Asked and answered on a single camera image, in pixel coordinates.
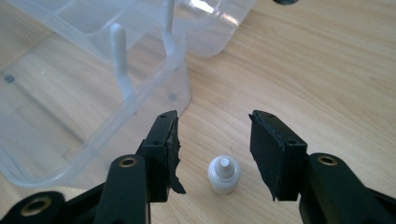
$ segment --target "clear plastic container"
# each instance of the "clear plastic container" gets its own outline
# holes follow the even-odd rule
[[[159,114],[190,102],[184,33],[174,37],[168,55],[159,29],[128,50],[135,95],[125,100],[110,63],[56,34],[8,66],[0,74],[1,171],[23,187],[104,181],[112,160],[135,153]]]
[[[0,170],[23,187],[91,188],[189,104],[186,40],[221,51],[255,0],[8,2],[57,34],[2,68]]]

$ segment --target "plastic container wall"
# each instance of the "plastic container wall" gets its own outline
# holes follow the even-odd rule
[[[175,24],[186,32],[187,50],[200,56],[222,51],[256,0],[179,0]]]
[[[110,25],[127,31],[131,47],[160,22],[161,0],[8,0],[32,18],[103,61],[111,61]]]

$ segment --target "brass grommet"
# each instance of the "brass grommet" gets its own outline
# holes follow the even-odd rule
[[[52,199],[49,196],[34,198],[22,208],[21,215],[23,215],[24,217],[31,217],[37,215],[50,207],[51,203]]]
[[[329,156],[319,156],[318,161],[322,164],[329,165],[329,166],[336,166],[338,165],[338,161]]]
[[[123,168],[135,166],[136,164],[137,164],[137,160],[133,157],[127,157],[120,161],[120,167]]]

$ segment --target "white plastic cap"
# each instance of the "white plastic cap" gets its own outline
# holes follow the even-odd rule
[[[207,168],[207,177],[215,192],[231,193],[241,177],[239,163],[229,156],[216,157]]]

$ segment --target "rubber jaw pad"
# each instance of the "rubber jaw pad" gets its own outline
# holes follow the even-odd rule
[[[308,155],[307,143],[276,116],[255,110],[250,152],[273,200],[296,201]]]

